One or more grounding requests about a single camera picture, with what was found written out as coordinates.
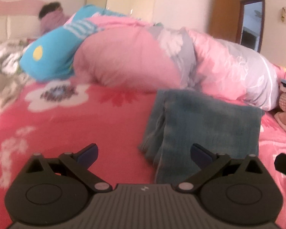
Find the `ribbed black surface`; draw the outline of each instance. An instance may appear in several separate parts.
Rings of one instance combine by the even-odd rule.
[[[10,229],[42,229],[15,223]],[[236,229],[208,215],[190,194],[170,185],[119,185],[94,196],[87,209],[69,222],[47,229]],[[274,224],[256,229],[278,229]]]

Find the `person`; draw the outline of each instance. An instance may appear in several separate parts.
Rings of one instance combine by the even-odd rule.
[[[69,19],[63,12],[60,2],[45,4],[38,15],[40,19],[40,33],[44,35],[60,26],[63,26]]]

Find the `blue pillow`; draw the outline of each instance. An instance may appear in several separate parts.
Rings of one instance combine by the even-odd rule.
[[[124,17],[126,15],[119,14],[116,12],[113,12],[111,10],[107,10],[101,7],[97,7],[95,5],[86,5],[79,9],[79,11],[76,12],[74,15],[72,21],[82,20],[85,18],[89,18],[93,16],[95,13],[100,13],[100,15],[108,15],[108,16],[118,16],[118,17]]]
[[[33,42],[20,59],[20,66],[37,81],[69,78],[74,74],[75,52],[89,35],[98,31],[87,20],[59,27]]]

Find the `bedsheet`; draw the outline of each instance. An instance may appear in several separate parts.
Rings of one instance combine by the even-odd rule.
[[[33,83],[0,115],[0,229],[11,220],[4,206],[9,185],[31,154],[57,157],[90,143],[99,158],[89,168],[115,186],[151,183],[155,170],[140,153],[155,93],[79,84],[76,79]],[[262,118],[259,157],[283,193],[277,223],[286,229],[286,176],[274,169],[274,159],[286,152],[286,133],[266,113]]]

